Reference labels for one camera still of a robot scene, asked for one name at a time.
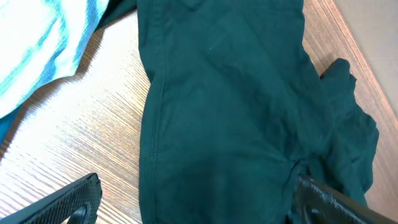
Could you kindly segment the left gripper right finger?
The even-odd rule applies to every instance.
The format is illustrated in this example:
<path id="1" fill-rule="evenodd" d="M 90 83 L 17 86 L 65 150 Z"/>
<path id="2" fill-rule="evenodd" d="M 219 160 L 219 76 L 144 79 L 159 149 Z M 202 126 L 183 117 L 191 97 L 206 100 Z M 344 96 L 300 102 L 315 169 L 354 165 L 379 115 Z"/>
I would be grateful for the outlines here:
<path id="1" fill-rule="evenodd" d="M 317 180 L 300 176 L 294 195 L 303 223 L 397 224 Z"/>

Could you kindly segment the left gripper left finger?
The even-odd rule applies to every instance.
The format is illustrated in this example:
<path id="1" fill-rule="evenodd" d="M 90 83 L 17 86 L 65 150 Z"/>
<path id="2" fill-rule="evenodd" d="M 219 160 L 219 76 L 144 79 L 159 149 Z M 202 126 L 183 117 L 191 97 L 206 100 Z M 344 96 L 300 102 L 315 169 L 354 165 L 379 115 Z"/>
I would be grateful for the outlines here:
<path id="1" fill-rule="evenodd" d="M 101 198 L 101 181 L 96 173 L 90 173 L 2 218 L 1 223 L 95 223 Z"/>

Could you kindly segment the black shorts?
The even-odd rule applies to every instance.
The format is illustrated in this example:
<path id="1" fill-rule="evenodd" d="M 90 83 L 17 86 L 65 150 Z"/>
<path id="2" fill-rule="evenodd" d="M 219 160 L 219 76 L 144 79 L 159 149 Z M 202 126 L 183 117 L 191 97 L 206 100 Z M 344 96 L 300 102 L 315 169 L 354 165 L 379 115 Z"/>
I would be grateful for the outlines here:
<path id="1" fill-rule="evenodd" d="M 296 222 L 300 175 L 365 203 L 379 132 L 346 60 L 315 70 L 302 1 L 110 1 L 100 25 L 133 9 L 144 223 Z"/>

